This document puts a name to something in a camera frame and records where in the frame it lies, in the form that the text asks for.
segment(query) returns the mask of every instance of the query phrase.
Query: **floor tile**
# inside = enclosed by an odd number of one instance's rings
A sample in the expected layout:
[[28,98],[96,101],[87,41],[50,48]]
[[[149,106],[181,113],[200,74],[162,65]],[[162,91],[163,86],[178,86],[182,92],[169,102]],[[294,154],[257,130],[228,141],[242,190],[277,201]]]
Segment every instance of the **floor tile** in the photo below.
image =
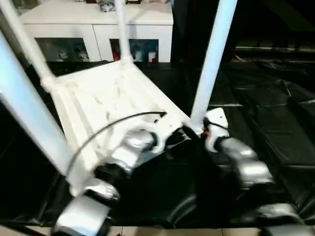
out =
[[221,229],[165,230],[123,227],[123,236],[222,236]]
[[223,236],[258,236],[257,228],[222,229]]
[[107,236],[117,236],[119,234],[122,234],[122,231],[122,226],[112,226],[110,227],[110,232]]
[[21,233],[8,229],[6,227],[0,226],[0,235],[2,236],[20,236]]
[[28,226],[28,228],[37,231],[43,235],[50,235],[51,228],[48,227],[39,227],[39,226]]

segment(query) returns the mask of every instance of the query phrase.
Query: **white cylindrical pole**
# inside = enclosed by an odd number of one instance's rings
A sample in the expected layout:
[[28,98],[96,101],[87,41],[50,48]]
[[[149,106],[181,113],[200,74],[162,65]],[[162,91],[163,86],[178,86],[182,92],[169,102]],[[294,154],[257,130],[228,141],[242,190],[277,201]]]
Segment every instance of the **white cylindrical pole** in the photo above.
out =
[[115,8],[117,12],[117,21],[119,29],[119,45],[122,61],[132,61],[130,53],[129,38],[127,36],[126,19],[125,19],[125,4],[123,0],[115,0]]
[[[74,151],[0,32],[0,101],[37,144],[57,170],[65,175]],[[92,176],[75,162],[67,181],[81,190]]]
[[50,91],[55,76],[51,73],[47,64],[44,61],[44,56],[33,37],[29,37],[20,22],[19,16],[10,0],[0,0],[1,10],[11,26],[16,38],[18,39],[26,56],[31,60],[35,70],[41,78],[42,86]]
[[203,120],[208,109],[213,86],[231,27],[237,0],[220,0],[213,25],[206,58],[190,117],[190,124],[196,133],[201,133]]

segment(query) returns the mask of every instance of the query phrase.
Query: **cabinet door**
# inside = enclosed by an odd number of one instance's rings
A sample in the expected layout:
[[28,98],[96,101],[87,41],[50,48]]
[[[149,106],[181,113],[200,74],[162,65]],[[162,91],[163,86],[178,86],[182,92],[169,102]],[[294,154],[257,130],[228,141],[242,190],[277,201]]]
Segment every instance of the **cabinet door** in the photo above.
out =
[[[93,25],[102,60],[119,59],[117,25]],[[130,50],[136,61],[170,62],[172,25],[127,25]]]
[[38,6],[40,2],[38,0],[13,0],[12,1],[19,15],[28,12],[34,7]]
[[24,24],[46,61],[100,61],[92,25]]

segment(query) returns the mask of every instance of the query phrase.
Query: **white cabinet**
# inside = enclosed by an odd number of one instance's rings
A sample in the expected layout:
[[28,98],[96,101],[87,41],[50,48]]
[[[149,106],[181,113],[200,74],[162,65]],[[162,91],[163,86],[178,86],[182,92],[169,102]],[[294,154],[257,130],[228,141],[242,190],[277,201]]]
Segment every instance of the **white cabinet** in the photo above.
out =
[[[127,4],[125,16],[134,59],[170,62],[171,4]],[[116,13],[101,12],[97,4],[48,0],[21,20],[47,61],[112,61],[120,56]]]

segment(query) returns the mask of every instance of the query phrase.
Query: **black cable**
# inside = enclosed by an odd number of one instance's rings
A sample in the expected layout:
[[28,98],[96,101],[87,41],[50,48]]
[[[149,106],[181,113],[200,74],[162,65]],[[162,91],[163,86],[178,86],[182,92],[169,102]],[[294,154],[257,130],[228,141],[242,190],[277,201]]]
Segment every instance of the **black cable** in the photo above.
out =
[[205,119],[203,120],[203,122],[204,122],[203,124],[204,124],[205,127],[208,127],[208,126],[211,124],[211,125],[214,125],[214,126],[217,126],[217,127],[220,127],[220,128],[222,128],[222,129],[227,130],[226,127],[224,127],[224,126],[222,126],[222,125],[220,125],[220,124],[213,123],[213,122],[209,121],[208,118],[205,118]]
[[165,115],[166,112],[142,112],[142,113],[137,113],[137,114],[134,114],[134,115],[131,115],[131,116],[128,116],[128,117],[125,117],[125,118],[122,118],[122,119],[119,119],[119,120],[116,120],[110,124],[108,124],[107,126],[101,128],[100,130],[98,130],[96,133],[94,133],[92,136],[90,136],[81,146],[80,148],[77,150],[77,152],[73,155],[70,163],[69,163],[69,166],[68,166],[68,170],[65,174],[65,177],[67,178],[73,168],[73,165],[75,163],[75,161],[77,160],[80,152],[82,151],[82,149],[91,141],[93,140],[98,134],[100,134],[101,132],[103,132],[105,129],[108,129],[109,127],[119,123],[119,122],[122,122],[122,121],[125,121],[127,119],[130,119],[130,118],[134,118],[134,117],[139,117],[139,116],[144,116],[144,115],[160,115],[160,116],[163,116]]

